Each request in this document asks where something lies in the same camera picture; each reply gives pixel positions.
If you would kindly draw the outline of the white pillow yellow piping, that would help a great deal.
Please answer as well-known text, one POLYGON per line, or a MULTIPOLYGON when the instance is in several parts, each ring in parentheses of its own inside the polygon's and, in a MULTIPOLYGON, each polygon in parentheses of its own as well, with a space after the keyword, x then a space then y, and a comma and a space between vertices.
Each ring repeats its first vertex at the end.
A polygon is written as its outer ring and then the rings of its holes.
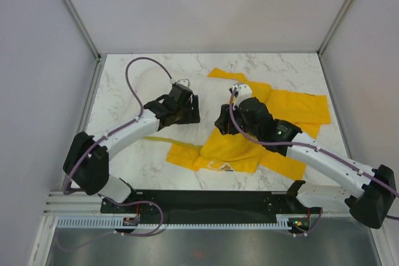
POLYGON ((144 104, 133 124, 104 133, 102 145, 109 153, 118 153, 147 136, 193 146, 207 142, 236 81, 176 71, 171 74, 172 80, 154 67, 139 76, 136 88, 144 104))

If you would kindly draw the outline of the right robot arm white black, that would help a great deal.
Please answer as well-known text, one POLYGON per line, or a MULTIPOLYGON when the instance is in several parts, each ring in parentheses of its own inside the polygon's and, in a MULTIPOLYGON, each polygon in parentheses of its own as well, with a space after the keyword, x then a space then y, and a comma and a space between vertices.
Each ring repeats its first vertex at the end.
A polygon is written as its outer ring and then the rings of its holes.
POLYGON ((373 168, 335 154, 322 147, 300 127, 275 119, 255 97, 239 105, 224 104, 214 123, 222 135, 242 134, 270 152, 300 161, 343 187, 350 215, 372 229, 381 228, 398 197, 391 168, 373 168))

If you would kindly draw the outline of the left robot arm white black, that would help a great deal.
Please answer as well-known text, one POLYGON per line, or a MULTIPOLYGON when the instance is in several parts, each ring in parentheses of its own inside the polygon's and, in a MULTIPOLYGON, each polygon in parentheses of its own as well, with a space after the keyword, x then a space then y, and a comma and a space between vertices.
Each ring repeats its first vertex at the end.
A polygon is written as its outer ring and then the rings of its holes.
POLYGON ((83 191, 114 201, 122 212, 134 210, 137 199, 132 188, 109 171, 110 161, 134 142, 172 125, 200 122, 199 99, 187 79, 172 84, 169 93, 140 105, 133 120, 96 135, 76 134, 65 159, 63 193, 83 191))

